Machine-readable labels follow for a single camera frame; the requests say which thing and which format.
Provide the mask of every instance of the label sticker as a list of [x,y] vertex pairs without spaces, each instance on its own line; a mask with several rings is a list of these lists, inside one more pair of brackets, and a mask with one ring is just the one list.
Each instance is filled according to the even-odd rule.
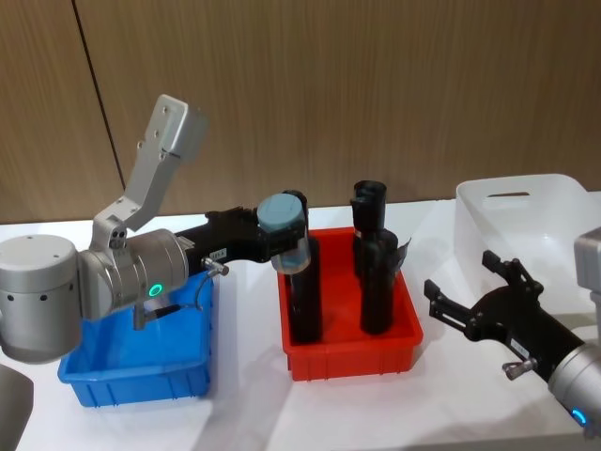
[[227,257],[227,248],[224,247],[224,249],[220,249],[219,251],[215,251],[215,252],[211,252],[208,257],[212,260],[220,260],[222,258],[226,258]]
[[530,358],[530,353],[528,352],[528,350],[526,348],[524,348],[522,345],[520,345],[519,343],[517,343],[514,340],[514,338],[511,339],[511,343],[509,344],[509,346],[511,346],[514,350],[516,350],[517,353],[519,355],[521,355],[524,359]]

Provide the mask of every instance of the tabletop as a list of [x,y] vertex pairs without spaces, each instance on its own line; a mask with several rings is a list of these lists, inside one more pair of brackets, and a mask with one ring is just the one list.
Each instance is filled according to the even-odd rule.
[[[211,392],[185,398],[88,409],[56,377],[58,362],[0,363],[35,383],[35,403],[19,451],[306,451],[598,449],[535,374],[508,381],[515,360],[494,342],[471,343],[428,317],[424,280],[471,306],[476,301],[454,258],[453,200],[391,204],[386,226],[412,237],[403,266],[424,329],[406,373],[292,382],[281,345],[276,273],[270,264],[232,262],[216,284]],[[202,215],[155,218],[178,231]],[[311,209],[312,228],[352,226],[350,207]],[[91,221],[1,225],[0,241],[48,233],[85,249]]]

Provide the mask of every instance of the metal bracket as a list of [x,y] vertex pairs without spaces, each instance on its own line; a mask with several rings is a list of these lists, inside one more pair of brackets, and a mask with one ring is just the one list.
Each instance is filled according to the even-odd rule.
[[128,228],[135,231],[158,213],[179,164],[196,157],[207,125],[187,103],[159,96],[124,195],[94,218],[90,250],[111,256],[106,251],[125,247]]

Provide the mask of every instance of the blue plastic bin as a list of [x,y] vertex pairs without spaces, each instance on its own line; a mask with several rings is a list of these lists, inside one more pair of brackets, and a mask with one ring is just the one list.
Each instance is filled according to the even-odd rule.
[[[205,273],[170,294],[172,303],[193,304]],[[70,383],[85,407],[177,397],[201,397],[210,384],[213,281],[199,295],[202,311],[181,310],[133,330],[133,309],[85,321],[82,344],[62,359],[58,379]]]

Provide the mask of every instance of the white plastic bin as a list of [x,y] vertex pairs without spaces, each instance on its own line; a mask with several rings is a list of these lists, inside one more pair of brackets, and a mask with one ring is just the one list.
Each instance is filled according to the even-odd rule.
[[559,320],[594,311],[576,282],[574,240],[601,226],[601,205],[577,181],[556,174],[483,179],[461,183],[456,194],[455,256],[476,300],[504,284],[482,266],[490,249],[522,261],[545,287],[541,305]]

